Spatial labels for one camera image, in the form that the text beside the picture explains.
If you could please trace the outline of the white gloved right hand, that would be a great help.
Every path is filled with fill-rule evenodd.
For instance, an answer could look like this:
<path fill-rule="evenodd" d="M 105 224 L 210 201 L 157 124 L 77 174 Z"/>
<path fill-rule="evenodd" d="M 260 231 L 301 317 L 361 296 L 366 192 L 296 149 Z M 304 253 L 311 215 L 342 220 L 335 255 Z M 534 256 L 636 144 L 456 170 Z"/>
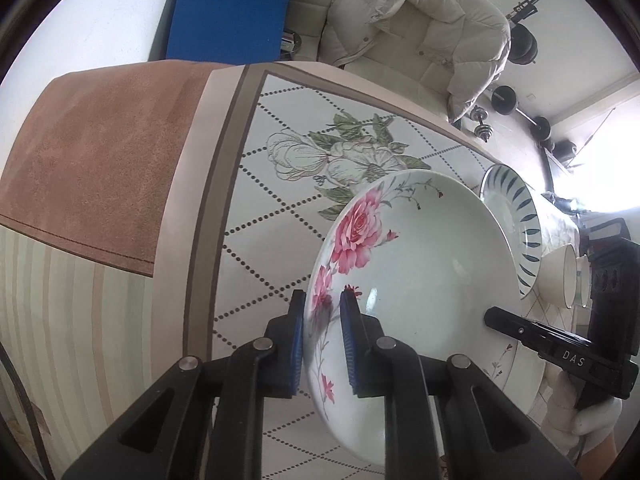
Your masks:
<path fill-rule="evenodd" d="M 578 408 L 577 390 L 564 370 L 555 377 L 551 388 L 541 431 L 563 455 L 574 450 L 580 441 L 585 442 L 585 453 L 592 451 L 620 418 L 623 401 L 612 396 L 588 408 Z"/>

